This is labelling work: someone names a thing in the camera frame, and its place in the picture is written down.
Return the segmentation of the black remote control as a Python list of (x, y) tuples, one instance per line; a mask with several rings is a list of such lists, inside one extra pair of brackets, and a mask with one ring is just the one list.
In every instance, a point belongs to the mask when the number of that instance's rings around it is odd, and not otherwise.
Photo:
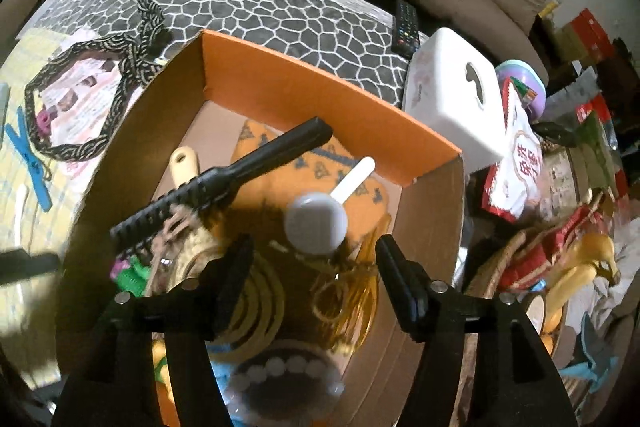
[(392, 51), (406, 60), (410, 60), (420, 45), (419, 20), (416, 9), (405, 0), (396, 0)]

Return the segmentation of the grey stone pattern mat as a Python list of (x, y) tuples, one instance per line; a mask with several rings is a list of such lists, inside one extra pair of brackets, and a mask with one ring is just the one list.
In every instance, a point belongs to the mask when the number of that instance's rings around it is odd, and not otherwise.
[[(393, 15), (364, 0), (153, 0), (170, 35), (170, 60), (202, 30), (266, 46), (322, 68), (401, 106), (408, 62), (393, 53)], [(46, 0), (29, 26), (70, 35), (88, 27), (101, 36), (133, 31), (136, 0)]]

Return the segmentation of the glass perfume bottle wooden cap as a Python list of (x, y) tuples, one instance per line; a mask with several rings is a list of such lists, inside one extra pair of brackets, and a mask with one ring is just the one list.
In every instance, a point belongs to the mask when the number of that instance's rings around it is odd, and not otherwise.
[(171, 205), (170, 216), (151, 242), (151, 273), (146, 282), (144, 297), (167, 293), (184, 279), (188, 263), (190, 236), (202, 222), (198, 214), (185, 205)]

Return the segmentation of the black round hair brush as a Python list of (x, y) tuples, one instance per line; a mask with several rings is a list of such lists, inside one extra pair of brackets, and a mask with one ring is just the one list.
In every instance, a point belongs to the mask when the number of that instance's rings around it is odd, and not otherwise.
[(328, 143), (332, 134), (331, 126), (314, 117), (258, 146), (229, 166), (204, 171), (114, 225), (110, 236), (116, 253), (133, 254), (149, 245), (170, 217), (171, 206), (185, 205), (196, 211), (224, 209), (233, 202), (244, 184)]

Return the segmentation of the blue plastic hanger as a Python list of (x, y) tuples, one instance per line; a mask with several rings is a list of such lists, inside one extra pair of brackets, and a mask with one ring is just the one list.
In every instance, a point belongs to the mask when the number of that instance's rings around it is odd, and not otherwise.
[(49, 212), (52, 208), (52, 200), (46, 185), (46, 168), (43, 162), (34, 154), (30, 146), (26, 118), (22, 106), (16, 109), (17, 129), (12, 124), (5, 124), (4, 130), (17, 153), (25, 161), (27, 170), (32, 180), (37, 202), (43, 212)]

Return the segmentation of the white tissue box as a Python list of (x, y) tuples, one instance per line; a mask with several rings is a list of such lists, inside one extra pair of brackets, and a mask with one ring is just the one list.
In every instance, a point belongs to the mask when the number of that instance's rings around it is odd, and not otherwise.
[(494, 66), (454, 30), (436, 30), (409, 62), (402, 110), (459, 147), (467, 174), (497, 164), (506, 124)]

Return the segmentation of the white measuring scoop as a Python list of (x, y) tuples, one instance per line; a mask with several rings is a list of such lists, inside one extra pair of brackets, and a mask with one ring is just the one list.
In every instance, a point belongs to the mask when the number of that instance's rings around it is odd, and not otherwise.
[(284, 213), (285, 236), (302, 254), (327, 256), (343, 243), (348, 230), (344, 204), (375, 169), (375, 160), (363, 157), (330, 193), (298, 196)]

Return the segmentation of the woven coiled coaster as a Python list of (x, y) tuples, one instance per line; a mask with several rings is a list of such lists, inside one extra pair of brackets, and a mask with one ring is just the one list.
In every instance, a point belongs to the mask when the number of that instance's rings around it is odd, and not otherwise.
[(230, 244), (208, 230), (188, 233), (172, 262), (168, 293), (177, 298), (177, 329), (205, 340), (216, 363), (240, 364), (265, 350), (284, 319), (276, 269), (241, 236)]

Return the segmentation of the orange cardboard box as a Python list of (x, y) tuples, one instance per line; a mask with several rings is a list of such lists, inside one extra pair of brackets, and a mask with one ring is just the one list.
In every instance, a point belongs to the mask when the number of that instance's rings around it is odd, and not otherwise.
[[(449, 286), (459, 250), (464, 167), (460, 150), (410, 115), (347, 81), (264, 46), (203, 31), (160, 72), (107, 145), (70, 233), (56, 319), (58, 361), (65, 336), (93, 328), (122, 291), (143, 296), (151, 242), (119, 254), (110, 230), (213, 167), (226, 167), (319, 117), (332, 138), (244, 184), (224, 209), (196, 211), (225, 244), (246, 234), (278, 273), (284, 319), (276, 339), (240, 364), (209, 359), (232, 420), (249, 426), (401, 426), (398, 419), (423, 347), (404, 333), (378, 273), (378, 309), (352, 355), (320, 346), (312, 286), (353, 258), (385, 213), (385, 234), (433, 280)], [(344, 204), (348, 230), (327, 256), (296, 251), (284, 213), (298, 196), (330, 193), (363, 157), (375, 169)], [(164, 337), (152, 336), (162, 425), (176, 412)]]

